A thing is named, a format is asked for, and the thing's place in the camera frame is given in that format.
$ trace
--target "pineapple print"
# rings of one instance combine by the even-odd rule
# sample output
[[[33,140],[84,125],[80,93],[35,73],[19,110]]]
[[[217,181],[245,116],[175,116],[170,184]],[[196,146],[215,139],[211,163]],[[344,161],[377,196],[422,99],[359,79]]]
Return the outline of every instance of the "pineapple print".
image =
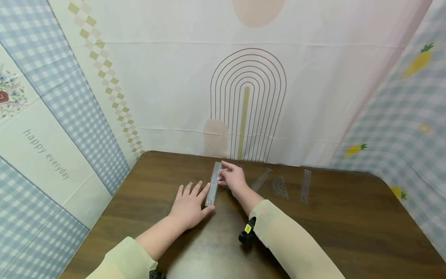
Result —
[[[432,130],[432,127],[429,124],[421,123],[418,125],[417,130],[421,133],[429,133]]]
[[[434,47],[434,43],[425,45],[421,50],[421,53],[415,57],[415,59],[409,64],[409,66],[404,71],[402,78],[407,78],[413,75],[416,71],[423,68],[429,61],[431,55],[431,49]]]
[[[356,153],[360,152],[361,150],[364,150],[367,148],[367,144],[363,143],[361,145],[352,145],[349,146],[344,153],[344,158],[350,157],[352,155],[355,155]]]
[[[390,186],[390,190],[392,190],[393,194],[395,194],[395,196],[398,199],[401,199],[401,200],[405,200],[406,199],[406,192],[401,190],[401,188],[399,188],[397,185]]]

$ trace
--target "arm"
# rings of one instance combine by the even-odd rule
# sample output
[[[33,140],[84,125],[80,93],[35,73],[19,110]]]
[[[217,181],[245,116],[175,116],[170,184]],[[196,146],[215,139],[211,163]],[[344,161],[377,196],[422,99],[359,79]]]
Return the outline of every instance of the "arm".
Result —
[[[264,200],[245,182],[243,170],[222,161],[219,184],[227,185],[249,219],[256,217],[254,232],[293,279],[344,279],[344,276],[311,237],[293,219],[269,200]]]
[[[137,238],[125,238],[104,257],[99,267],[87,279],[146,279],[157,267],[157,260],[187,229],[195,227],[214,206],[201,209],[210,184],[200,192],[200,181],[191,191],[192,182],[183,190],[180,186],[167,217]]]

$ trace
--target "hand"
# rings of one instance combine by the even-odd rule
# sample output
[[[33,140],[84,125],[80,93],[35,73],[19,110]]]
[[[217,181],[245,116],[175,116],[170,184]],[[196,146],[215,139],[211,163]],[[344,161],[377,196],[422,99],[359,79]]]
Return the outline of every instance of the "hand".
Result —
[[[249,188],[245,181],[243,169],[234,164],[222,161],[223,168],[219,170],[219,185],[228,186],[232,194]]]
[[[181,224],[184,230],[191,229],[198,225],[204,217],[215,209],[213,205],[208,206],[203,210],[201,209],[201,204],[206,198],[209,187],[211,186],[210,183],[206,184],[203,191],[198,193],[202,183],[202,181],[199,181],[192,191],[190,191],[192,182],[184,188],[184,191],[183,185],[178,189],[177,197],[172,205],[169,217],[172,217],[176,222]]]

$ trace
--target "finger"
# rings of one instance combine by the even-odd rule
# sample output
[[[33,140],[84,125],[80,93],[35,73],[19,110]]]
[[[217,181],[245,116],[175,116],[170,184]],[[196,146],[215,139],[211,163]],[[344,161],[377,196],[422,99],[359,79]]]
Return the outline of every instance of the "finger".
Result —
[[[226,178],[226,175],[228,173],[230,173],[230,171],[228,169],[221,169],[219,170],[220,176],[222,176],[223,178]]]
[[[189,184],[187,184],[186,188],[184,188],[183,197],[184,196],[188,196],[190,194],[190,187],[191,186],[192,186],[192,182],[189,182]]]
[[[237,166],[225,161],[222,161],[222,166],[229,169],[230,171],[232,171],[234,168],[236,168]]]
[[[201,202],[203,202],[204,199],[206,198],[207,192],[209,192],[210,187],[211,187],[211,184],[208,182],[206,184],[206,186],[204,187],[203,191],[201,191],[201,193],[198,195],[198,198],[200,199]]]
[[[190,193],[192,196],[196,197],[198,195],[198,192],[200,191],[201,184],[203,184],[203,181],[198,181],[197,185],[193,188],[192,192]]]
[[[180,185],[180,187],[178,188],[178,192],[177,192],[177,196],[175,197],[175,201],[177,201],[179,198],[181,198],[183,196],[183,187],[184,187],[184,185]]]
[[[206,217],[209,213],[211,213],[214,209],[215,206],[213,205],[203,208],[203,210],[201,211],[202,219]]]

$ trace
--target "wall fabric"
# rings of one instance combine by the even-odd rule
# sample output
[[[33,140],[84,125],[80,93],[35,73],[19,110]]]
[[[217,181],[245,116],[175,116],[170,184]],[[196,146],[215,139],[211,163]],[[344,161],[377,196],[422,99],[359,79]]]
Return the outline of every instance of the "wall fabric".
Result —
[[[3,1],[0,278],[60,275],[136,161],[119,136],[47,1]]]
[[[312,166],[330,160],[430,4],[49,2],[136,156],[144,146]]]
[[[446,1],[435,0],[329,163],[392,189],[446,259]]]

